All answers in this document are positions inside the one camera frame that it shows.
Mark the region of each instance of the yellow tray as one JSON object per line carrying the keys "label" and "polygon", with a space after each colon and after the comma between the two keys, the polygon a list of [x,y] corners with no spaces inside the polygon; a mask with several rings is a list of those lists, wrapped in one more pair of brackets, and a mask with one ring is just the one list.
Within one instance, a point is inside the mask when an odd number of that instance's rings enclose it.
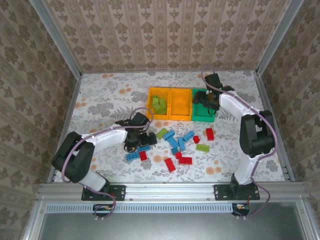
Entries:
{"label": "yellow tray", "polygon": [[171,88],[169,120],[191,121],[192,90],[190,88]]}
{"label": "yellow tray", "polygon": [[[171,90],[169,87],[150,87],[148,94],[148,101],[146,107],[152,110],[153,118],[158,120],[168,120],[170,112],[170,97]],[[166,114],[156,114],[155,110],[152,107],[152,98],[153,96],[158,96],[159,98],[165,99],[166,104]],[[149,111],[146,112],[146,116],[151,119],[151,114]]]}

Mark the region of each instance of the floral tablecloth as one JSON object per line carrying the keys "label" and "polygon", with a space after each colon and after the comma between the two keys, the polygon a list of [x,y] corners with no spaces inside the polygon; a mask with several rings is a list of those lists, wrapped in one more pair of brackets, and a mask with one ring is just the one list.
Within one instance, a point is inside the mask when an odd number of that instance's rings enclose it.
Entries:
{"label": "floral tablecloth", "polygon": [[[263,109],[254,72],[221,71],[218,74],[224,86],[232,86],[250,105]],[[149,87],[205,88],[205,85],[198,71],[84,74],[68,131],[95,132],[117,120],[127,119],[133,109],[146,106]],[[201,144],[210,146],[210,152],[197,151],[191,139],[185,145],[183,156],[192,157],[193,164],[178,165],[171,146],[162,139],[146,153],[147,160],[129,162],[123,144],[115,144],[93,156],[91,169],[110,182],[228,182],[240,159],[246,157],[239,145],[240,123],[223,108],[212,123],[154,120],[148,131],[157,133],[162,128],[174,130],[175,138],[193,130]],[[207,141],[206,128],[213,128],[214,141]],[[176,171],[168,171],[166,158],[173,160]],[[260,163],[255,179],[284,181],[277,155]],[[60,181],[61,174],[57,172],[55,182]]]}

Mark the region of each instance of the red lego brick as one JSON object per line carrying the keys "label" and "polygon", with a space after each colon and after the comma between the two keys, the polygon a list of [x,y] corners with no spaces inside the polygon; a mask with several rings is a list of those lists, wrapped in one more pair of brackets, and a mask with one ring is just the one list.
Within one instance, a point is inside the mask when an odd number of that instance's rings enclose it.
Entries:
{"label": "red lego brick", "polygon": [[179,159],[182,157],[182,153],[180,151],[178,151],[176,154],[175,154],[175,158],[176,159]]}
{"label": "red lego brick", "polygon": [[176,170],[176,167],[174,165],[174,163],[172,162],[171,158],[167,158],[166,160],[164,160],[166,166],[168,167],[169,169],[169,172],[173,172]]}
{"label": "red lego brick", "polygon": [[200,142],[200,138],[198,136],[194,136],[193,141],[195,144],[198,144]]}
{"label": "red lego brick", "polygon": [[140,151],[140,152],[139,152],[139,155],[140,155],[141,161],[144,161],[144,160],[148,159],[148,158],[147,158],[147,154],[146,154],[145,151]]}
{"label": "red lego brick", "polygon": [[205,133],[206,133],[206,138],[208,139],[208,141],[213,141],[215,139],[214,131],[212,130],[212,128],[207,128],[205,130]]}
{"label": "red lego brick", "polygon": [[184,157],[184,156],[180,157],[179,164],[191,165],[192,164],[192,157]]}

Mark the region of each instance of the blue lego brick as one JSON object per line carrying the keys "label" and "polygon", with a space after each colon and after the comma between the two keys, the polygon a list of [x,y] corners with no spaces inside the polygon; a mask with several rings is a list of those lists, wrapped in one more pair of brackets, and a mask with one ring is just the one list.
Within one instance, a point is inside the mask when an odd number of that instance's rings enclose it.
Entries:
{"label": "blue lego brick", "polygon": [[179,150],[178,150],[177,147],[172,148],[171,151],[172,151],[172,154],[173,154],[173,155],[175,155],[177,152],[179,152]]}
{"label": "blue lego brick", "polygon": [[142,151],[149,151],[149,150],[151,150],[151,147],[148,145],[148,146],[138,146],[138,149],[137,149],[137,151],[138,151],[138,153],[139,152],[142,152]]}
{"label": "blue lego brick", "polygon": [[182,137],[178,137],[178,143],[179,143],[180,151],[184,151],[186,148],[185,148],[184,139]]}
{"label": "blue lego brick", "polygon": [[165,135],[163,135],[163,139],[164,139],[165,141],[167,141],[168,138],[171,138],[171,137],[173,137],[174,135],[175,135],[175,131],[170,130],[168,133],[166,133]]}
{"label": "blue lego brick", "polygon": [[194,131],[190,131],[183,137],[183,141],[188,142],[194,136],[195,136],[195,132]]}
{"label": "blue lego brick", "polygon": [[169,137],[167,140],[166,140],[170,145],[171,147],[173,148],[177,148],[179,146],[179,143],[173,138],[173,137]]}
{"label": "blue lego brick", "polygon": [[128,162],[131,162],[131,161],[133,161],[133,160],[135,160],[135,159],[140,158],[140,155],[139,155],[139,153],[136,151],[136,152],[132,152],[132,153],[126,154],[125,157],[126,157],[126,160],[127,160]]}

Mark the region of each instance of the patterned wallpaper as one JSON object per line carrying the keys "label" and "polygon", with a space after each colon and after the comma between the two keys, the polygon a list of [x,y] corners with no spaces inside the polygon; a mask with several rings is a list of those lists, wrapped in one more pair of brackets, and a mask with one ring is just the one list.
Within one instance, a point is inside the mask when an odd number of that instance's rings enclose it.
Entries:
{"label": "patterned wallpaper", "polygon": [[46,182],[75,79],[27,0],[0,1],[0,239],[19,239]]}
{"label": "patterned wallpaper", "polygon": [[304,1],[262,78],[295,177],[320,216],[320,0]]}
{"label": "patterned wallpaper", "polygon": [[254,69],[289,0],[43,0],[83,72]]}

